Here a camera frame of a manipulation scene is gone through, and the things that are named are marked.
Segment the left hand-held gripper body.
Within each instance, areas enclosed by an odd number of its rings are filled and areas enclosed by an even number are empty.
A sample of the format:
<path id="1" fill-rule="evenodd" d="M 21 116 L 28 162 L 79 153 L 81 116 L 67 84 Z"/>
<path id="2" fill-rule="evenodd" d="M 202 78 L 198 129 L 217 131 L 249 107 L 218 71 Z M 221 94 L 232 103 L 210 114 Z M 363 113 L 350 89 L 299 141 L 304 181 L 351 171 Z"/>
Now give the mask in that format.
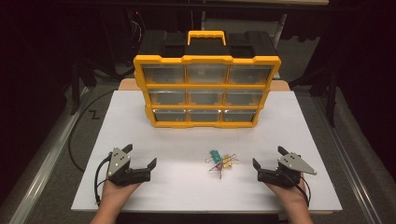
<path id="1" fill-rule="evenodd" d="M 107 179 L 118 187 L 149 182 L 152 164 L 147 168 L 133 169 L 130 162 L 131 157 L 124 150 L 115 147 L 110 156 Z"/>

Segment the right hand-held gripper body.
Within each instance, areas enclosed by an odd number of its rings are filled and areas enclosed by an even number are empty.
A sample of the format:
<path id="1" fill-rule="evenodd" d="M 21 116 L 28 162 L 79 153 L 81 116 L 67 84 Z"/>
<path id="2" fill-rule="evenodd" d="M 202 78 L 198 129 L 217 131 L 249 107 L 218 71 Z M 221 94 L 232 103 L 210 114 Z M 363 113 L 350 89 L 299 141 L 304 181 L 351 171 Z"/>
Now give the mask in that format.
<path id="1" fill-rule="evenodd" d="M 277 160 L 277 167 L 275 170 L 261 168 L 257 172 L 257 179 L 259 182 L 272 184 L 285 189 L 298 185 L 302 173 L 310 175 L 317 174 L 317 171 L 296 153 L 282 155 Z"/>

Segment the set of clear organizer drawers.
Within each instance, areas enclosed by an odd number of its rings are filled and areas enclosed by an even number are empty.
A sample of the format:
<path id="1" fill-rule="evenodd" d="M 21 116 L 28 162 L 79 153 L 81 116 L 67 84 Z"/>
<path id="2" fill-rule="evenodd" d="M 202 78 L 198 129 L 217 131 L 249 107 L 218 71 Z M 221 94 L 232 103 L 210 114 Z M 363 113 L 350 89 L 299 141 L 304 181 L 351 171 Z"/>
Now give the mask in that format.
<path id="1" fill-rule="evenodd" d="M 156 122 L 231 123 L 224 110 L 255 110 L 267 96 L 270 65 L 144 64 L 149 111 Z"/>

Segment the black metal stand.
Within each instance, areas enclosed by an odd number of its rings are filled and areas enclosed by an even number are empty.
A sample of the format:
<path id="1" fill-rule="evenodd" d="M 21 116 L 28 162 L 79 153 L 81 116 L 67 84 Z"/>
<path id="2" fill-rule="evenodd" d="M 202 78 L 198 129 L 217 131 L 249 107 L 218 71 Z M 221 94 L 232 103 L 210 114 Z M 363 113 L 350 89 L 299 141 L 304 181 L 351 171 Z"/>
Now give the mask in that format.
<path id="1" fill-rule="evenodd" d="M 72 110 L 71 115 L 75 115 L 80 105 L 80 86 L 82 81 L 86 87 L 93 88 L 96 86 L 96 79 L 90 64 L 86 60 L 75 60 L 72 63 L 71 74 L 71 92 L 72 92 Z"/>
<path id="2" fill-rule="evenodd" d="M 312 96 L 327 97 L 325 106 L 325 117 L 327 121 L 334 127 L 334 109 L 335 109 L 335 95 L 336 95 L 336 81 L 337 75 L 334 69 L 329 66 L 320 67 L 319 69 L 304 74 L 303 76 L 289 82 L 291 89 L 297 86 L 310 85 L 310 94 Z"/>

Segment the yellow black organizer case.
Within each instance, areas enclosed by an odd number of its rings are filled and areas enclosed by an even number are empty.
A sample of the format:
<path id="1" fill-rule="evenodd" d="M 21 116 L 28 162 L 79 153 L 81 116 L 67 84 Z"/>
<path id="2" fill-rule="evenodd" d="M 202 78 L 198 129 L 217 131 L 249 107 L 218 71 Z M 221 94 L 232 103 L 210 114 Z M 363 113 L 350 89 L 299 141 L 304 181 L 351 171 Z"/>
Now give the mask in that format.
<path id="1" fill-rule="evenodd" d="M 262 109 L 251 124 L 243 122 L 205 124 L 191 122 L 156 122 L 149 111 L 148 85 L 142 66 L 144 64 L 227 64 L 227 65 L 270 65 L 272 72 L 266 82 L 267 96 L 271 83 L 278 72 L 281 60 L 270 36 L 265 32 L 248 31 L 226 33 L 223 31 L 189 31 L 186 34 L 165 31 L 148 31 L 134 57 L 134 77 L 143 92 L 146 115 L 154 127 L 190 128 L 250 128 L 256 126 L 264 108 L 266 98 L 261 102 Z"/>

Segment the person's left hand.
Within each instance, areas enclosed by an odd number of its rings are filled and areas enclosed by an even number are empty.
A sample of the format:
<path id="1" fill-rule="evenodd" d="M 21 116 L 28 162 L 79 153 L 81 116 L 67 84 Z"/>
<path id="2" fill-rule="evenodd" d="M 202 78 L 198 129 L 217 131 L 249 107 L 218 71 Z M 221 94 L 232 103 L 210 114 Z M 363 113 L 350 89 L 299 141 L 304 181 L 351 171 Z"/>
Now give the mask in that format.
<path id="1" fill-rule="evenodd" d="M 103 185 L 102 202 L 103 203 L 126 203 L 130 196 L 140 187 L 139 184 L 132 184 L 126 187 L 120 187 L 107 180 Z"/>

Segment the person's right hand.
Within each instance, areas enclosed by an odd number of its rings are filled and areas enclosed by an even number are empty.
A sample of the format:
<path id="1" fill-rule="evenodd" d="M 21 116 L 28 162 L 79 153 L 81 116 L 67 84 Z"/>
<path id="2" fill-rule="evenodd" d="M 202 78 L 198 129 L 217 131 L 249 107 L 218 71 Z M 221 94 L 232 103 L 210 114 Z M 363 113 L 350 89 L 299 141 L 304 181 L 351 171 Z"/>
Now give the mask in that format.
<path id="1" fill-rule="evenodd" d="M 297 187 L 284 189 L 279 186 L 272 184 L 265 184 L 278 198 L 280 204 L 284 207 L 292 205 L 300 205 L 302 207 L 307 207 L 306 201 L 306 189 L 304 181 L 300 180 Z"/>

